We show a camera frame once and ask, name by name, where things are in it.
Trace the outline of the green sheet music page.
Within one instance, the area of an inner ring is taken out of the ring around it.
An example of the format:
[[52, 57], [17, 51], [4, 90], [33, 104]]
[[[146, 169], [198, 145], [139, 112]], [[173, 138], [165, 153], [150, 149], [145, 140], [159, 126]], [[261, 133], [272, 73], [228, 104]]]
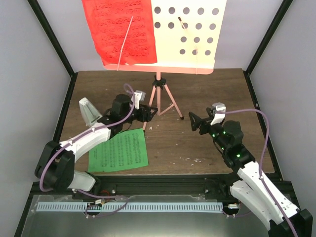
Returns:
[[88, 172], [116, 172], [148, 166], [144, 131], [125, 131], [88, 153]]

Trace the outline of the red sheet music page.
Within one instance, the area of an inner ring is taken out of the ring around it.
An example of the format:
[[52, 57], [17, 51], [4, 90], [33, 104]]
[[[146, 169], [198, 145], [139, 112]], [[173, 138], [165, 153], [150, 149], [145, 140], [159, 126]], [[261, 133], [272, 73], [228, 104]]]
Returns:
[[151, 1], [84, 0], [82, 6], [104, 66], [158, 61]]

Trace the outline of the white metronome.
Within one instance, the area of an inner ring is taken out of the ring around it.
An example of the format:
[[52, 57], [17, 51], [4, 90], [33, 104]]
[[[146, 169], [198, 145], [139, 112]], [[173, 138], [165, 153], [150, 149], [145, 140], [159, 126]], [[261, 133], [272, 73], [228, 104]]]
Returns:
[[79, 100], [79, 109], [88, 127], [92, 127], [102, 117], [101, 113], [86, 97]]

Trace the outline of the pink folding music stand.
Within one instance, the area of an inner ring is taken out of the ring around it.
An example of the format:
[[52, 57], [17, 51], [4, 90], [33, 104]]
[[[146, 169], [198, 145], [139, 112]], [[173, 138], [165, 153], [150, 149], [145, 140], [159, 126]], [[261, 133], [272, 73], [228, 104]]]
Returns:
[[209, 75], [227, 2], [225, 0], [153, 0], [151, 2], [157, 62], [108, 64], [107, 70], [154, 72], [149, 103], [157, 102], [158, 115], [175, 109], [184, 119], [162, 73]]

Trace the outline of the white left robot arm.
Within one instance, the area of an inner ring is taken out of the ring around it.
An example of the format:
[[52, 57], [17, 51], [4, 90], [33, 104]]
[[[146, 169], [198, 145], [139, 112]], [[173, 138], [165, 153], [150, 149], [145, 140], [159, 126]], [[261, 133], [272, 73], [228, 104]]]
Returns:
[[75, 163], [97, 145], [107, 142], [122, 131], [125, 123], [150, 122], [158, 112], [156, 107], [141, 104], [144, 96], [119, 94], [111, 108], [101, 114], [87, 99], [79, 101], [81, 115], [88, 129], [63, 142], [49, 141], [35, 168], [42, 191], [82, 190], [89, 199], [100, 196], [101, 187], [96, 178], [87, 172], [75, 170]]

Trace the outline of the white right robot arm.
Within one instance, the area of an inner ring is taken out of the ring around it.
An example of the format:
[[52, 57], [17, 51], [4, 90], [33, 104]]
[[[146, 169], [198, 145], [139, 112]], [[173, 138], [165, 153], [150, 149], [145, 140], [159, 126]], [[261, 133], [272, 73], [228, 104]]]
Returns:
[[220, 185], [223, 198], [235, 197], [266, 227], [271, 237], [310, 237], [313, 217], [289, 200], [262, 170], [262, 162], [243, 144], [238, 121], [225, 120], [226, 106], [215, 103], [206, 109], [207, 118], [190, 112], [192, 131], [209, 134], [224, 163], [232, 169], [233, 180]]

